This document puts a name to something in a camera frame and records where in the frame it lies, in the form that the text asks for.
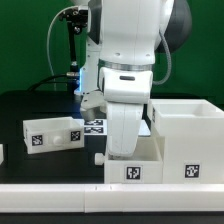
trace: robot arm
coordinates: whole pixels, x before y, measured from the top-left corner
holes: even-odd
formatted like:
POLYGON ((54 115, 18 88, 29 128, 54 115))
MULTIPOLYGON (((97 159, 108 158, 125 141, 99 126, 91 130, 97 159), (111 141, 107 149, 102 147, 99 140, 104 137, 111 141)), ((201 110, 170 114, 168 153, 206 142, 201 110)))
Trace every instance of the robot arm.
MULTIPOLYGON (((83 92, 97 88, 103 92, 100 96, 106 102, 107 151, 112 156, 130 157, 135 150, 143 105, 150 98, 151 68, 161 41, 159 30, 165 33, 169 26, 174 3, 174 0, 88 3, 88 58, 83 70, 83 92), (88 74, 90 70, 97 73, 95 79, 88 74)), ((82 103, 81 110, 86 112, 86 103, 82 103)))

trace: cable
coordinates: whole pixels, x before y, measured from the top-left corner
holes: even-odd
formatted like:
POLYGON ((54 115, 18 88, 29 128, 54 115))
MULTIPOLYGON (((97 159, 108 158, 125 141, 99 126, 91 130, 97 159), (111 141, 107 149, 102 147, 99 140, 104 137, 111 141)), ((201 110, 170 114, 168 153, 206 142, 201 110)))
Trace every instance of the cable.
POLYGON ((170 78, 171 71, 172 71, 172 58, 171 58, 169 46, 168 46, 168 44, 166 42, 166 38, 163 35, 163 33, 161 32, 161 30, 159 30, 159 35, 160 35, 160 38, 162 40, 163 47, 164 47, 165 52, 166 52, 167 72, 166 72, 165 77, 162 80, 160 80, 160 81, 153 81, 152 82, 153 85, 157 85, 157 86, 158 85, 163 85, 170 78))
POLYGON ((50 56, 50 39, 51 39, 51 31, 52 31, 52 28, 55 24, 55 21, 56 19, 58 18, 58 16, 63 13, 64 11, 68 10, 68 9, 73 9, 75 8, 75 6, 70 6, 70 7, 67 7, 63 10, 61 10, 59 13, 57 13, 57 15, 54 17, 54 19, 52 20, 49 28, 48 28, 48 33, 47 33, 47 45, 46 45, 46 49, 47 49, 47 60, 48 60, 48 65, 49 65, 49 68, 50 68, 50 72, 51 72, 51 75, 54 76, 54 69, 53 69, 53 66, 52 66, 52 63, 51 63, 51 56, 50 56))
POLYGON ((34 85, 32 85, 32 86, 30 86, 27 90, 28 90, 28 91, 33 91, 33 90, 35 90, 36 88, 38 88, 40 85, 45 84, 45 83, 47 83, 48 81, 50 81, 50 80, 52 80, 52 79, 65 78, 65 77, 67 77, 67 75, 64 75, 64 74, 62 74, 62 75, 54 75, 54 76, 50 76, 50 77, 48 77, 48 78, 46 78, 46 79, 43 79, 43 80, 41 80, 40 82, 38 82, 38 83, 36 83, 36 84, 34 84, 34 85))

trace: green background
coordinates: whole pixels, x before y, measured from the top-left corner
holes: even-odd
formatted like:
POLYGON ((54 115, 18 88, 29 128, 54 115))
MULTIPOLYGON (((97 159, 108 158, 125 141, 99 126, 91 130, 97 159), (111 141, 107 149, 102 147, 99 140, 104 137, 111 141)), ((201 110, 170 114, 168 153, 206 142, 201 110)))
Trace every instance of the green background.
MULTIPOLYGON (((163 86, 153 92, 189 93, 224 106, 224 1, 189 0, 192 34, 172 55, 173 71, 163 86)), ((69 0, 2 0, 0 3, 0 93, 26 90, 50 76, 46 37, 53 17, 70 6, 69 0)), ((84 62, 85 38, 77 38, 79 61, 84 62)), ((67 26, 57 22, 51 38, 51 55, 56 74, 69 70, 67 26)), ((155 79, 166 71, 164 55, 157 55, 155 79)))

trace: black tabletop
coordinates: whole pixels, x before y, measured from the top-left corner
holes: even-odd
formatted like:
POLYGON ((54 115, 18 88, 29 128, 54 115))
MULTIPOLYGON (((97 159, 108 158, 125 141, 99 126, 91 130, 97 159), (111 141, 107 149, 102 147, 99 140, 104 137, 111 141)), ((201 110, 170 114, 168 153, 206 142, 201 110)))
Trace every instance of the black tabletop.
MULTIPOLYGON (((72 116, 81 118, 80 99, 66 92, 12 91, 0 96, 0 144, 4 162, 0 184, 103 183, 103 166, 94 165, 96 152, 104 152, 106 137, 86 136, 85 148, 28 155, 23 120, 72 116)), ((0 214, 5 223, 224 223, 223 213, 63 213, 0 214)))

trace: white container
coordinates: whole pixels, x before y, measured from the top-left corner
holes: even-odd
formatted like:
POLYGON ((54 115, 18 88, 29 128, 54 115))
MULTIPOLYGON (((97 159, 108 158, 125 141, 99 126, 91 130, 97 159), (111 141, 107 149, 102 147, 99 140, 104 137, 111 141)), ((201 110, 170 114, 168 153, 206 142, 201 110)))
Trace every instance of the white container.
POLYGON ((224 183, 224 112, 205 100, 151 100, 152 136, 163 138, 163 183, 224 183))
POLYGON ((0 145, 0 165, 4 161, 4 155, 3 155, 3 145, 0 145))
POLYGON ((163 161, 156 139, 139 137, 132 157, 113 160, 106 151, 104 182, 108 183, 162 183, 163 161))
POLYGON ((23 121, 28 154, 84 147, 84 128, 72 117, 23 121))

